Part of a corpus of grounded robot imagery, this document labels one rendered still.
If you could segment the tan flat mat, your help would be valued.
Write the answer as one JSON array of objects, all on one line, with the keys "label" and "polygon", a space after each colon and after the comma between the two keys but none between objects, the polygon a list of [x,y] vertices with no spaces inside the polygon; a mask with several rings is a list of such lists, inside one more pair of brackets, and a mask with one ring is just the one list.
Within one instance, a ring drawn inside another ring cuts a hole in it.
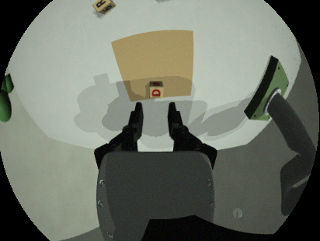
[{"label": "tan flat mat", "polygon": [[163,82],[163,98],[191,96],[193,31],[159,30],[111,42],[130,101],[149,100],[150,82]]}]

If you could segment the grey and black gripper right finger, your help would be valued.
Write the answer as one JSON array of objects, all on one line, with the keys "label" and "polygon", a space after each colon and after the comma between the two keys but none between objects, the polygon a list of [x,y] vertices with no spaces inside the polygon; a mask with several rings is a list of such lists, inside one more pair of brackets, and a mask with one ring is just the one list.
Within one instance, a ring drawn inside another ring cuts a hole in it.
[{"label": "grey and black gripper right finger", "polygon": [[217,149],[202,143],[202,141],[189,133],[187,126],[183,125],[181,114],[176,111],[175,102],[169,104],[168,111],[169,137],[174,141],[173,151],[200,151],[205,153],[214,168],[217,157]]}]

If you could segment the tan block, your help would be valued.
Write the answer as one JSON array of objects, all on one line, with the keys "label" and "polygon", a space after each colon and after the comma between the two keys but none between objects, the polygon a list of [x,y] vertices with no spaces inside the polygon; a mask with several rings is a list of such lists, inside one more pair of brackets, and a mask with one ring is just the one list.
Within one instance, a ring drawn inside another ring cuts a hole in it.
[{"label": "tan block", "polygon": [[149,98],[163,98],[163,82],[150,82]]},{"label": "tan block", "polygon": [[97,0],[94,4],[92,4],[92,6],[95,8],[97,12],[106,14],[116,5],[112,0]]}]

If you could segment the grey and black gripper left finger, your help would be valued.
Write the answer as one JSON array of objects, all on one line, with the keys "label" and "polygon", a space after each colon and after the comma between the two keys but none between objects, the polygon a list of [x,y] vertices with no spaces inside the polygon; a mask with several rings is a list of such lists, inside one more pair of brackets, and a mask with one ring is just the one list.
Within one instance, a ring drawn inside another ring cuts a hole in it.
[{"label": "grey and black gripper left finger", "polygon": [[[112,151],[138,151],[137,140],[142,136],[143,128],[143,108],[142,103],[137,102],[134,111],[130,113],[128,125],[110,142],[95,149],[94,155],[98,169],[100,167],[103,156]],[[134,147],[135,146],[135,147]],[[136,149],[136,150],[135,150]]]}]

